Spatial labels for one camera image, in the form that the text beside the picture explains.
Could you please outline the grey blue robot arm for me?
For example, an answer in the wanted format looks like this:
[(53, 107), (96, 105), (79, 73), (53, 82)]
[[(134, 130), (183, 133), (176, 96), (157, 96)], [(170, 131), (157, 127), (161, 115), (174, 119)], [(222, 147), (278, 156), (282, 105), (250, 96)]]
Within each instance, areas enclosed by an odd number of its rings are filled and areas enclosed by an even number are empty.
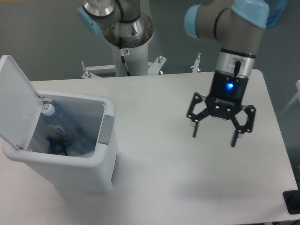
[[(151, 18), (138, 0), (85, 0), (77, 9), (84, 26), (103, 35), (112, 47), (117, 76), (148, 75), (148, 43), (154, 35)], [(194, 5), (184, 18), (186, 33), (221, 44), (210, 92), (195, 93), (187, 117), (198, 125), (207, 116), (231, 120), (240, 134), (253, 129), (256, 109), (242, 99), (266, 28), (269, 6), (262, 0), (214, 0)]]

